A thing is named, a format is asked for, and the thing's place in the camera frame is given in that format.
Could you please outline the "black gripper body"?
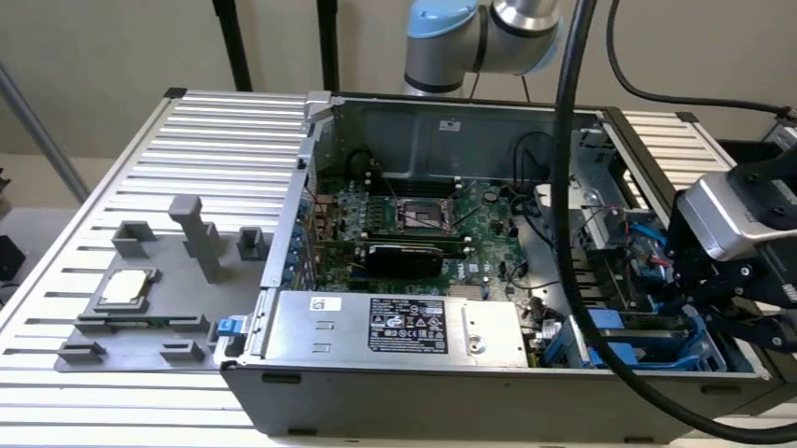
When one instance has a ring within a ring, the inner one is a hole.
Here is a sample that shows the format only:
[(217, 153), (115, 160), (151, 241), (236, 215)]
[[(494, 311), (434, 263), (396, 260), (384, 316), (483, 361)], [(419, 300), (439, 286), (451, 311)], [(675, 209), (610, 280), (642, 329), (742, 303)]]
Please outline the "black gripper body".
[(795, 308), (795, 238), (766, 241), (755, 246), (754, 275), (746, 295), (754, 301), (785, 309)]

